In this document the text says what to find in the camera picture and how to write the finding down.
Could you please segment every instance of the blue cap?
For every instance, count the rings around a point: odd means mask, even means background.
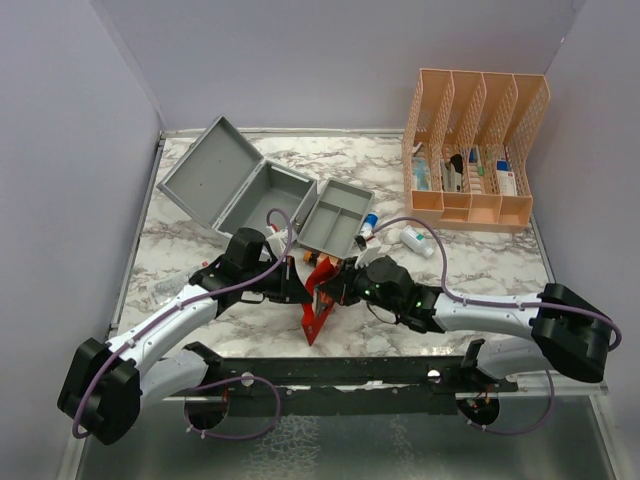
[[[375,213],[370,213],[367,215],[367,218],[364,219],[364,223],[368,223],[371,225],[371,228],[373,228],[376,226],[376,223],[378,223],[378,216]]]

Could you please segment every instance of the wooden organizer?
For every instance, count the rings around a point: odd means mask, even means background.
[[[437,228],[522,232],[533,198],[525,161],[549,105],[543,75],[420,70],[402,141],[407,210]],[[413,147],[423,144],[431,190],[412,189]],[[471,192],[469,154],[477,145],[484,167],[483,194]],[[462,192],[442,190],[441,161],[464,159]],[[517,196],[501,195],[496,163],[511,166]]]

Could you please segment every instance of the marble tabletop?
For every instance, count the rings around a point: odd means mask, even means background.
[[[400,137],[247,137],[266,158],[317,178],[320,191],[331,177],[374,190],[373,210],[380,221],[403,213]],[[154,185],[194,141],[195,138],[166,140]],[[403,226],[399,223],[379,234],[382,251],[407,268],[416,281],[437,285],[442,268],[439,255],[425,259],[400,243]],[[449,258],[448,283],[460,292],[529,293],[541,291],[548,281],[531,228],[516,235],[449,230],[440,233]],[[156,311],[162,304],[160,293],[168,289],[168,284],[180,283],[190,270],[222,252],[222,241],[216,234],[191,220],[154,188],[118,332],[132,328]],[[292,253],[304,282],[311,268],[302,262],[301,248]],[[336,307],[310,347],[300,327],[301,317],[299,305],[237,304],[195,330],[176,349],[200,341],[226,357],[458,355],[464,353],[469,341],[482,337],[472,332],[421,335],[404,326],[382,323],[360,303]]]

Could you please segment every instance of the white bottle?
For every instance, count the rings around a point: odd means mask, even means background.
[[[429,258],[435,252],[435,250],[429,246],[429,241],[424,235],[418,233],[413,227],[404,227],[402,232],[400,232],[400,240],[411,250],[423,255],[425,258]]]

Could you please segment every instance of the gray box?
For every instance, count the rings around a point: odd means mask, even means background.
[[[231,125],[218,117],[160,181],[158,188],[206,228],[230,239],[240,227],[269,235],[266,215],[278,207],[296,232],[316,203],[316,180],[262,154]],[[272,222],[283,228],[279,215]]]
[[[347,258],[354,237],[371,211],[374,193],[330,178],[298,236],[298,243],[336,258]]]

